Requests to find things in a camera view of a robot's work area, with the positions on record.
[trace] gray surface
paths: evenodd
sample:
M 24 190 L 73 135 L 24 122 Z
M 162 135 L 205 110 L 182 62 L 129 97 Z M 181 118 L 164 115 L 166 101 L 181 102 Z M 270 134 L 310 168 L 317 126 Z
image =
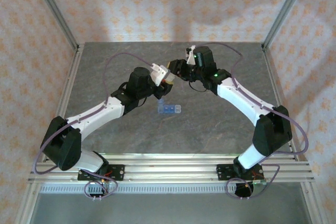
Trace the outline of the gray surface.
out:
M 270 78 L 258 43 L 229 43 L 245 56 L 236 68 L 239 82 L 261 99 L 276 104 Z M 149 62 L 167 65 L 182 59 L 192 43 L 174 42 L 104 42 L 86 43 L 71 92 L 66 117 L 79 114 L 104 100 L 102 72 L 106 59 L 116 52 L 137 54 Z M 210 46 L 218 68 L 230 71 L 237 60 L 231 50 Z M 107 72 L 110 93 L 128 80 L 131 71 L 145 64 L 131 56 L 111 61 Z M 193 86 L 202 89 L 200 83 Z M 107 123 L 83 142 L 87 150 L 100 153 L 223 153 L 243 152 L 250 144 L 254 127 L 229 102 L 210 91 L 199 93 L 187 82 L 174 80 L 172 91 L 164 97 L 166 104 L 180 104 L 182 113 L 158 114 L 158 101 L 146 104 L 126 116 Z
M 84 195 L 40 194 L 32 224 L 308 224 L 299 183 L 273 184 L 259 198 L 234 200 L 225 194 L 116 194 L 93 202 Z

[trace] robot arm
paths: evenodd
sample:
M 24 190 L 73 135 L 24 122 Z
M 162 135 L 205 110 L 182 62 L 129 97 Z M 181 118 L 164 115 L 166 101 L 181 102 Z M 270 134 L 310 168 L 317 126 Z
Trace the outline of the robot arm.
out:
M 139 101 L 154 95 L 160 99 L 170 92 L 174 75 L 164 66 L 152 65 L 152 73 L 138 67 L 130 74 L 129 81 L 122 84 L 108 99 L 97 106 L 63 119 L 54 118 L 47 130 L 42 144 L 58 129 L 68 123 L 76 122 L 57 135 L 43 150 L 61 170 L 72 167 L 85 169 L 104 175 L 108 162 L 96 152 L 81 149 L 81 142 L 104 124 L 120 118 L 139 106 Z
M 187 60 L 173 60 L 169 63 L 171 73 L 185 81 L 200 81 L 207 90 L 239 109 L 255 126 L 252 145 L 234 160 L 234 171 L 238 177 L 291 140 L 289 121 L 263 108 L 288 115 L 285 107 L 274 107 L 236 81 L 238 88 L 261 106 L 245 97 L 234 84 L 231 74 L 225 69 L 217 69 L 213 54 L 208 47 L 187 48 L 186 57 Z

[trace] small blue object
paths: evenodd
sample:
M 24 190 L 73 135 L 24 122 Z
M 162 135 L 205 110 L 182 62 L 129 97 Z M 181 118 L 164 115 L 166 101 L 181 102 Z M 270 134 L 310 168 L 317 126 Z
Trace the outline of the small blue object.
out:
M 157 102 L 159 114 L 179 114 L 181 113 L 181 105 L 167 105 L 164 104 L 163 99 L 159 99 Z

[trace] black mounting bracket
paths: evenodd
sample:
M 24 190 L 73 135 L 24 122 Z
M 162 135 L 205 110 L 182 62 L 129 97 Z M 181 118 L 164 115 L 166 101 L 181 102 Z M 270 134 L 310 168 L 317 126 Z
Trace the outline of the black mounting bracket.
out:
M 233 164 L 218 164 L 216 167 L 218 180 L 229 180 L 231 178 L 241 178 L 246 181 L 265 180 L 263 168 L 259 164 L 256 164 L 240 176 L 237 176 L 233 167 Z
M 116 181 L 123 181 L 125 175 L 125 165 L 108 165 L 107 172 L 105 174 L 105 177 L 113 178 Z M 91 174 L 88 174 L 84 172 L 83 170 L 80 170 L 78 172 L 78 181 L 92 181 L 92 180 L 101 180 L 101 178 L 92 176 Z

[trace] patterned wallpaper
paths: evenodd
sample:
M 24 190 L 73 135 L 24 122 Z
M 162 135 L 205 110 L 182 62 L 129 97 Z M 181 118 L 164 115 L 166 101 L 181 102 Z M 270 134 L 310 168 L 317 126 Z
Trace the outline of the patterned wallpaper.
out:
M 336 0 L 297 0 L 270 52 L 285 104 L 310 140 L 306 157 L 323 205 L 336 220 Z
M 44 0 L 0 0 L 0 223 L 13 223 L 72 48 Z
M 285 0 L 56 0 L 78 43 L 263 41 Z

